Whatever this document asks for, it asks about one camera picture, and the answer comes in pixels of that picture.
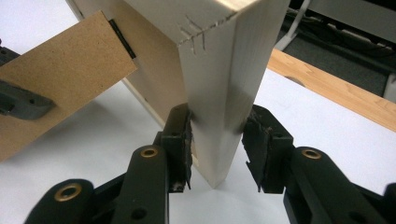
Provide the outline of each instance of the clamp jaw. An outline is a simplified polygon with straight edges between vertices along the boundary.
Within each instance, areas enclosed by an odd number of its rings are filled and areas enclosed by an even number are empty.
[[[16,59],[19,54],[0,47],[0,66]],[[0,114],[17,119],[39,119],[53,107],[51,99],[6,83],[0,79]]]
[[[124,175],[97,189],[66,180],[26,223],[168,223],[168,194],[190,186],[190,119],[187,105],[174,107],[163,132],[134,152]],[[259,191],[284,193],[290,223],[396,223],[396,184],[384,196],[374,194],[349,182],[324,152],[292,141],[267,109],[253,106],[242,140],[247,167]]]

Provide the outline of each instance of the white surface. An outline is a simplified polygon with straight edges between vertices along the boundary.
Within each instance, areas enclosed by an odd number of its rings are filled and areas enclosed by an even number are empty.
[[[7,45],[4,30],[10,34],[33,30],[28,36],[11,35],[15,43],[25,45],[25,39],[35,39],[35,34],[47,34],[44,39],[48,39],[50,30],[61,29],[56,23],[30,22],[51,11],[48,8],[54,2],[36,1],[31,14],[2,17],[3,46],[15,49]],[[21,10],[21,1],[7,4],[5,11]],[[48,21],[56,21],[52,18],[58,15],[74,17],[63,1],[59,4],[63,7],[46,14]],[[24,46],[20,52],[34,46]],[[395,132],[268,71],[256,104],[276,115],[294,136],[295,146],[327,152],[352,181],[378,193],[389,182],[396,182]],[[150,144],[159,130],[126,87],[116,84],[21,153],[0,163],[0,223],[22,223],[42,195],[63,180],[86,178],[97,187],[123,173],[133,150]],[[218,189],[211,189],[193,169],[192,190],[170,195],[171,223],[289,223],[281,195],[257,193],[246,160],[240,145],[230,173]]]

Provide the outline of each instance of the light wood panel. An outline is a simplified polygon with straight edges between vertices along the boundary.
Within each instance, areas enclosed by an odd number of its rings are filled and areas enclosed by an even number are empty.
[[[274,49],[268,68],[396,132],[396,104]]]
[[[101,12],[0,67],[0,79],[55,103],[40,119],[0,116],[0,161],[134,70],[131,57]]]
[[[69,2],[77,15],[102,9],[116,21],[140,65],[124,81],[160,123],[188,101],[198,170],[212,187],[221,183],[289,0]]]

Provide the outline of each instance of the brown cardboard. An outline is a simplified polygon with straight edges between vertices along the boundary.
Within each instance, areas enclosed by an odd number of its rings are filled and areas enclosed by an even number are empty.
[[[66,119],[136,67],[102,12],[0,67],[0,79],[50,98],[36,120],[0,116],[0,161]]]

